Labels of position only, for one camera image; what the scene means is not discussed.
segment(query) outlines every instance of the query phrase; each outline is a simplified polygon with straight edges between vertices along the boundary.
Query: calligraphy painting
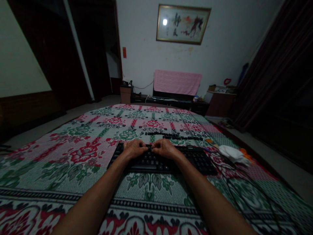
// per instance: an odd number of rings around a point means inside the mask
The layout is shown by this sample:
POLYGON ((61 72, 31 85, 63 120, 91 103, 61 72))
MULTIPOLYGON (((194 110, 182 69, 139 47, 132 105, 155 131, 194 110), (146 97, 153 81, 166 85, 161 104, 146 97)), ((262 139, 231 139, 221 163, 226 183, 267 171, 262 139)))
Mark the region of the calligraphy painting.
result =
POLYGON ((159 5, 157 41, 201 45, 210 8, 159 5))

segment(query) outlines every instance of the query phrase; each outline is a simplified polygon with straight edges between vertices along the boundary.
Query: heart decoration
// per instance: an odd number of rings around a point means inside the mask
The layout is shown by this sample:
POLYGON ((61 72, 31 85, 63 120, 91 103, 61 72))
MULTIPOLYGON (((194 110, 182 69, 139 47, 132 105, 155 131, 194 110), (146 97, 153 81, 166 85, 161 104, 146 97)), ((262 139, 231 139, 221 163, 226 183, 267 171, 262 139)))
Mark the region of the heart decoration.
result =
POLYGON ((226 86, 226 85, 228 85, 230 82, 231 82, 231 79, 230 79, 230 78, 226 78, 226 79, 224 80, 224 85, 226 86))

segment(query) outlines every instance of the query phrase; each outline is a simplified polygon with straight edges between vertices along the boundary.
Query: pink towel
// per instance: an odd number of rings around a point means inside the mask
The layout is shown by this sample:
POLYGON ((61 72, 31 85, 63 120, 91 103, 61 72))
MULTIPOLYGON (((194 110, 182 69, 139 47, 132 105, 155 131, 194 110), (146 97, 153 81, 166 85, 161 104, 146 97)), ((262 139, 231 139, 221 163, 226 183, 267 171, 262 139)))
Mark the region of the pink towel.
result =
POLYGON ((201 78, 202 74, 199 73, 156 70, 154 90, 194 96, 198 91, 201 78))

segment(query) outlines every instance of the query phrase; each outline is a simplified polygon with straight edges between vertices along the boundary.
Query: power cord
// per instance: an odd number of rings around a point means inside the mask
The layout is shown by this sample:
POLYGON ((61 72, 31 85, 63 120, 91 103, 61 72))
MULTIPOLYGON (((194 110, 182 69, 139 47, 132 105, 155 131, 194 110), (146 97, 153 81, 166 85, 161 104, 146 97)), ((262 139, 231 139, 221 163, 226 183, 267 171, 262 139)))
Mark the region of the power cord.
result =
POLYGON ((145 86, 144 88, 140 88, 140 87, 137 87, 137 86, 134 86, 134 87, 137 88, 137 89, 145 89, 145 88, 147 88, 148 86, 150 86, 153 82, 154 82, 154 79, 153 79, 153 81, 152 81, 149 85, 145 86))
MULTIPOLYGON (((217 156, 219 157, 222 157, 224 160, 225 160, 225 163, 226 164, 229 164, 230 160, 226 157, 224 157, 222 154, 220 154, 218 151, 209 151, 207 148, 203 148, 210 156, 211 158, 211 155, 212 154, 216 154, 217 156)), ((282 234, 282 228, 280 226, 280 223, 277 219, 277 214, 274 212, 274 209, 272 207, 272 203, 275 205, 275 207, 277 207, 278 209, 280 209, 280 211, 282 211, 283 213, 285 213, 289 220, 291 222, 293 222, 293 224, 295 225, 296 229, 298 230, 298 232, 300 234, 303 234, 302 231, 300 230, 300 228, 298 227, 297 223, 292 220, 291 216, 289 213, 287 213, 277 202, 275 202, 271 197, 269 197, 265 192, 264 190, 243 170, 243 169, 240 169, 238 168, 234 163, 231 162, 231 164, 229 164, 230 167, 226 167, 226 166, 223 166, 223 165, 218 165, 216 164, 213 159, 211 158, 211 162, 214 164, 214 166, 216 167, 216 169, 219 171, 219 173, 226 179, 226 185, 228 187, 228 190, 237 206, 237 208, 240 210, 241 214, 243 215, 243 217, 245 219, 247 219, 251 224, 253 224, 255 227, 257 227, 259 229, 259 231, 263 231, 263 228, 260 228, 257 224, 255 224, 252 220, 250 220, 248 218, 248 216, 246 216, 246 214, 244 213, 244 211, 241 209, 241 207, 239 206, 235 196, 233 195, 233 191, 231 189, 231 187, 233 188, 233 190, 236 191, 237 195, 240 196, 240 198, 244 201, 244 203, 247 205, 247 207, 260 219, 260 221, 262 221, 268 228, 270 228, 275 234, 282 234), (248 180, 246 178, 243 178, 241 176, 234 176, 234 177, 226 177, 224 175, 224 173, 221 171, 220 168, 224 168, 224 169, 228 169, 228 170, 233 170, 233 171, 239 171, 240 173, 244 174, 248 180), (249 205, 249 203, 245 200, 245 198, 241 195, 241 193, 236 189, 236 187, 234 186, 234 184, 231 182, 231 179, 241 179, 241 180, 244 180, 246 181, 247 183, 251 184, 254 188, 256 188, 259 192, 261 192, 263 194, 263 196, 266 198, 266 201, 267 203, 269 204, 270 206, 270 209, 271 209, 271 212, 273 214, 273 217, 274 217, 274 221, 279 229, 279 231, 275 230, 274 228, 272 228, 266 221, 264 221, 249 205)))

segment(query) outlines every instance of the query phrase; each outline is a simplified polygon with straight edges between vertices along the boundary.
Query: hand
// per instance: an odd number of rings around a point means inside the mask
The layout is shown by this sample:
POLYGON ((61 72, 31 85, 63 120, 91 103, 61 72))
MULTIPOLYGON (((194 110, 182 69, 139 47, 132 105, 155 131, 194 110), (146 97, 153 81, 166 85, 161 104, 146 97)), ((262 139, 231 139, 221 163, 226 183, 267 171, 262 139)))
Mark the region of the hand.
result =
POLYGON ((176 157, 184 156, 168 139, 159 139, 152 145, 152 152, 163 157, 175 160, 176 157))
POLYGON ((122 154, 129 159, 133 159, 142 155, 146 151, 148 151, 148 147, 146 147, 146 144, 142 140, 132 140, 124 143, 124 151, 122 154))

